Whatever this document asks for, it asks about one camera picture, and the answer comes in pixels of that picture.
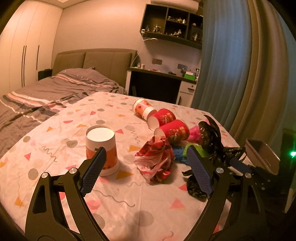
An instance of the paper cup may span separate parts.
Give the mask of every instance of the paper cup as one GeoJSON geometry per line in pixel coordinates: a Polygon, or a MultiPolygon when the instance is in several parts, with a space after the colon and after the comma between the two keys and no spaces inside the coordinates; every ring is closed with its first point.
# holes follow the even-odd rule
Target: paper cup
{"type": "Polygon", "coordinates": [[[156,110],[144,98],[137,99],[133,104],[133,112],[147,120],[156,110]]]}
{"type": "Polygon", "coordinates": [[[156,128],[154,135],[165,136],[170,144],[174,144],[186,140],[189,137],[189,128],[181,120],[174,120],[156,128]]]}
{"type": "Polygon", "coordinates": [[[163,126],[175,120],[176,117],[173,112],[168,109],[160,109],[147,119],[147,124],[151,130],[163,126]]]}
{"type": "Polygon", "coordinates": [[[90,159],[94,156],[100,147],[104,147],[107,152],[107,160],[100,176],[108,176],[113,174],[119,168],[117,158],[115,132],[105,125],[91,126],[86,130],[86,158],[90,159]]]}

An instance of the wardrobe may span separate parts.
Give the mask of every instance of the wardrobe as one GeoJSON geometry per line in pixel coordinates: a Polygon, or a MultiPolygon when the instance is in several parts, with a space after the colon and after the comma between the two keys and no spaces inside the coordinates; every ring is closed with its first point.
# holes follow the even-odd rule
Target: wardrobe
{"type": "Polygon", "coordinates": [[[51,68],[52,49],[62,9],[25,1],[0,35],[0,95],[38,81],[51,68]]]}

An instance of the air conditioner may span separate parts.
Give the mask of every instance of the air conditioner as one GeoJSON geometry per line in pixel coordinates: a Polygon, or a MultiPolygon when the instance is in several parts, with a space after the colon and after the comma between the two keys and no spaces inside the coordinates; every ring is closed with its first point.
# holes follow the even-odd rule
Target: air conditioner
{"type": "Polygon", "coordinates": [[[151,4],[161,4],[168,7],[177,7],[185,11],[196,14],[198,2],[201,0],[151,0],[151,4]]]}

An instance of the desk drawer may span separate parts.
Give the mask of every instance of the desk drawer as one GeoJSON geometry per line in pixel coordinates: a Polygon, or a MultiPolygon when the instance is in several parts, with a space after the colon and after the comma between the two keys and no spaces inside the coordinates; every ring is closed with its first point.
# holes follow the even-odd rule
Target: desk drawer
{"type": "Polygon", "coordinates": [[[196,84],[191,84],[191,83],[182,81],[179,91],[193,95],[195,87],[196,87],[196,84]]]}

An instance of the cable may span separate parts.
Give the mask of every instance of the cable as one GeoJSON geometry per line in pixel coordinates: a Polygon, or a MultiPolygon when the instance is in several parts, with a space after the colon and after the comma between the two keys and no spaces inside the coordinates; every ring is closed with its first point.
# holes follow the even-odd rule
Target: cable
{"type": "MultiPolygon", "coordinates": [[[[143,42],[145,42],[146,40],[151,40],[151,39],[144,39],[144,34],[142,33],[142,40],[143,40],[143,42]]],[[[137,58],[137,57],[139,56],[139,54],[142,52],[143,47],[144,47],[144,43],[143,43],[143,45],[142,45],[141,50],[137,53],[137,55],[135,56],[133,62],[131,63],[130,68],[132,67],[132,65],[133,65],[133,63],[135,62],[136,58],[137,58]]]]}

